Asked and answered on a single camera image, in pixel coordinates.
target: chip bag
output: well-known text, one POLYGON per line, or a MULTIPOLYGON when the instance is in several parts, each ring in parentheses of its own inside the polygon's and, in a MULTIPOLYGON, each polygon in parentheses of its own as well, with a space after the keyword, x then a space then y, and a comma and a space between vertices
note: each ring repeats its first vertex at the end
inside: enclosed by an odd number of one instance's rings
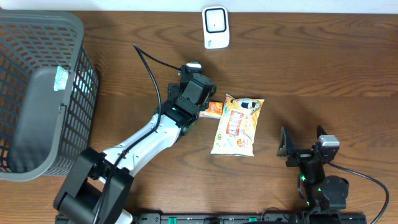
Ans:
POLYGON ((254 156, 253 143, 257 120, 264 100, 235 99, 226 94, 223 114, 212 154, 254 156))

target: orange package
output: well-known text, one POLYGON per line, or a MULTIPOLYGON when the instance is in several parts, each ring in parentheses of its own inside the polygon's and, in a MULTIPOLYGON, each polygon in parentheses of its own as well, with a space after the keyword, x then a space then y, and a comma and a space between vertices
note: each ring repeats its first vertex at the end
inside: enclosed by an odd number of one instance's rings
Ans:
POLYGON ((220 119, 223 114, 222 102, 209 102, 209 108, 199 113, 200 118, 216 118, 220 119))

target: wood grain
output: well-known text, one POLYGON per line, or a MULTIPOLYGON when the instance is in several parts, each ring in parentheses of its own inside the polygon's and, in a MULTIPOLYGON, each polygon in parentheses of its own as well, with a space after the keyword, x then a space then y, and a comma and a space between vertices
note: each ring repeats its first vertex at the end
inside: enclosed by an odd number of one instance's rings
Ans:
MULTIPOLYGON (((305 206, 295 188, 298 169, 276 157, 280 127, 310 147, 322 124, 341 142, 335 163, 371 175, 390 190, 380 223, 398 220, 398 17, 350 14, 230 13, 229 47, 206 50, 200 13, 74 12, 85 25, 85 49, 101 75, 91 146, 111 147, 139 130, 156 107, 152 82, 133 44, 173 65, 200 61, 225 93, 264 98, 254 157, 211 156, 218 121, 201 119, 192 133, 156 156, 134 179, 130 212, 262 212, 305 206)), ((178 82, 174 70, 149 62, 162 95, 178 82)), ((384 192, 349 180, 347 211, 370 222, 384 192)), ((53 223, 63 177, 1 182, 1 223, 53 223)))

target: gray laundry basket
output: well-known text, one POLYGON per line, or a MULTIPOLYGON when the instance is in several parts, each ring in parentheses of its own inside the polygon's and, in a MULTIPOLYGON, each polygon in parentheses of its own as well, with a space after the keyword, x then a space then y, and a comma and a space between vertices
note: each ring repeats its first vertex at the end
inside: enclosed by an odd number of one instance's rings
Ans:
POLYGON ((70 13, 0 11, 0 179, 66 175, 86 149, 99 80, 83 36, 70 13))

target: food package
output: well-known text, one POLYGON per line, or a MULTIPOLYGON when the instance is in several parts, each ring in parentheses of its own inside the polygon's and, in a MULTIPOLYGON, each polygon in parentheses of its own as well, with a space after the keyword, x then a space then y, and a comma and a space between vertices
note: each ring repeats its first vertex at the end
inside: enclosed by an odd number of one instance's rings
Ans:
POLYGON ((201 118, 215 118, 220 119, 223 114, 223 103, 222 102, 209 102, 209 108, 199 113, 201 118))
POLYGON ((257 120, 264 100, 235 99, 226 94, 223 114, 212 154, 254 156, 253 143, 257 120))

